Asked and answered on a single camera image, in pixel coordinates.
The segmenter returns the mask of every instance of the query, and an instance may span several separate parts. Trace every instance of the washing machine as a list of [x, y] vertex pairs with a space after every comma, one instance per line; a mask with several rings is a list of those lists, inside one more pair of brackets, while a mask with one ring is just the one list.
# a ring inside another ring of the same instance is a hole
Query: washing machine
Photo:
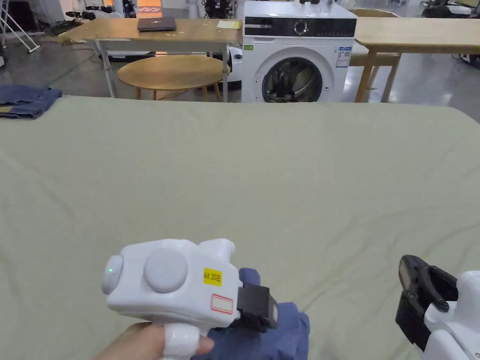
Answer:
[[357, 17], [337, 4], [246, 1], [242, 102], [338, 102]]

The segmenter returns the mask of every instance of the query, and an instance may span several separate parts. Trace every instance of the washing machine door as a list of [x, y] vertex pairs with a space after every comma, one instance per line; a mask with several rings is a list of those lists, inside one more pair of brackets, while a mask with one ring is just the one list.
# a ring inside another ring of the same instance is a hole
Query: washing machine door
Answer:
[[256, 85], [261, 94], [256, 96], [257, 101], [315, 102], [321, 97], [325, 101], [328, 94], [324, 92], [331, 88], [332, 77], [328, 61], [318, 52], [287, 48], [276, 52], [259, 68]]

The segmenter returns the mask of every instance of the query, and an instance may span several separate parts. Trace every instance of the gray floor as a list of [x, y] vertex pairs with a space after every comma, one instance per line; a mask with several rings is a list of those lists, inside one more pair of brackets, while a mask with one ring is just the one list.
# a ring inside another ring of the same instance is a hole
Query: gray floor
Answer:
[[[378, 0], [360, 0], [356, 6], [383, 8], [401, 16], [418, 16], [421, 8], [412, 5], [389, 4]], [[68, 95], [109, 96], [107, 82], [99, 59], [87, 46], [62, 47], [56, 43], [43, 43], [32, 54], [21, 44], [9, 41], [9, 63], [0, 68], [0, 84], [26, 84], [51, 86]], [[480, 122], [480, 70], [455, 55], [404, 54], [393, 85], [390, 101], [407, 104], [442, 105], [457, 108]], [[123, 64], [114, 64], [119, 68]], [[379, 102], [390, 68], [381, 68], [369, 101]], [[361, 67], [350, 67], [344, 88], [343, 101], [352, 102], [361, 77]], [[119, 96], [134, 98], [134, 90], [117, 81]], [[150, 99], [151, 93], [144, 92]], [[172, 100], [202, 101], [199, 91], [188, 91]], [[230, 101], [240, 101], [240, 91], [229, 93]]]

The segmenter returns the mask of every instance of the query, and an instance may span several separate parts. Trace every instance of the white ladder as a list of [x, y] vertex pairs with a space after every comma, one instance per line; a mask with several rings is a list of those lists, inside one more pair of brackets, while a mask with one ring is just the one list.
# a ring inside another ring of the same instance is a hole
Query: white ladder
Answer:
[[[10, 0], [0, 0], [0, 32], [2, 33], [2, 39], [1, 39], [0, 46], [2, 46], [2, 48], [5, 47], [5, 37], [6, 37], [6, 33], [7, 33], [7, 28], [8, 28], [22, 42], [22, 44], [24, 44], [26, 46], [26, 48], [28, 49], [28, 53], [34, 52], [35, 50], [37, 50], [40, 47], [40, 45], [37, 45], [36, 42], [33, 41], [33, 39], [30, 36], [28, 36], [28, 34], [24, 31], [24, 29], [22, 29], [20, 27], [20, 25], [8, 14], [9, 3], [10, 3]], [[23, 41], [22, 37], [19, 36], [15, 32], [15, 30], [12, 29], [12, 27], [10, 25], [8, 25], [7, 20], [10, 20], [12, 23], [15, 24], [16, 27], [18, 27], [18, 29], [31, 42], [33, 47], [28, 46], [27, 43]]]

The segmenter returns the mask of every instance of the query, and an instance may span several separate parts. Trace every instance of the red-bordered label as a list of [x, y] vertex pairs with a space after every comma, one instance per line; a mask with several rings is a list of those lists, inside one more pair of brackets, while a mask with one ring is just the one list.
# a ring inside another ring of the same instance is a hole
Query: red-bordered label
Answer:
[[213, 311], [222, 312], [224, 314], [233, 314], [233, 300], [224, 298], [223, 296], [213, 294], [210, 308]]

